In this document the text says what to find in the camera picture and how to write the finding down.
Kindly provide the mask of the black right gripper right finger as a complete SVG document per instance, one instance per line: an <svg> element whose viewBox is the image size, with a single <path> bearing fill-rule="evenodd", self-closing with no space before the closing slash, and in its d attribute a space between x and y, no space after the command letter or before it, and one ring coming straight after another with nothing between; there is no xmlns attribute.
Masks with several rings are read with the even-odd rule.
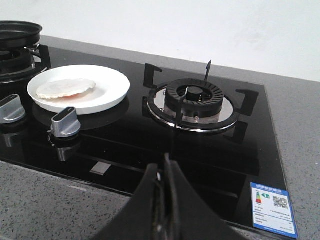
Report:
<svg viewBox="0 0 320 240"><path fill-rule="evenodd" d="M164 179L169 192L169 240L244 240L196 193L179 164L164 155Z"/></svg>

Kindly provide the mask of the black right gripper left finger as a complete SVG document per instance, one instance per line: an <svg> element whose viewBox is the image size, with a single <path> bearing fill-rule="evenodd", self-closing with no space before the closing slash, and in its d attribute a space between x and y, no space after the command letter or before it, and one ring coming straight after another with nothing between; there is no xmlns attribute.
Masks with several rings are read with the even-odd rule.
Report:
<svg viewBox="0 0 320 240"><path fill-rule="evenodd" d="M149 164L134 195L94 240L163 240L164 186L157 164Z"/></svg>

